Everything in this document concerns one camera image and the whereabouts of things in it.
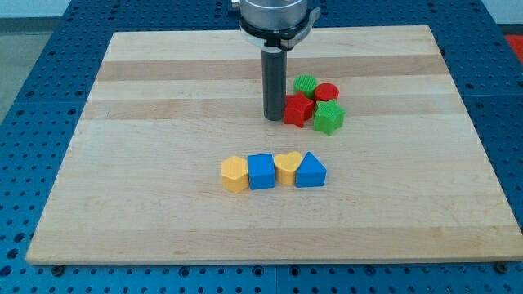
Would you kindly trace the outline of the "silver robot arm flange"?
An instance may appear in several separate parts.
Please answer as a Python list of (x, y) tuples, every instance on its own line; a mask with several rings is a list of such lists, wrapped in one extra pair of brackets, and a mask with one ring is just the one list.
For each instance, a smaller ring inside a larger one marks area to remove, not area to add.
[(240, 32), (262, 51), (291, 51), (311, 32), (321, 10), (307, 0), (231, 0)]

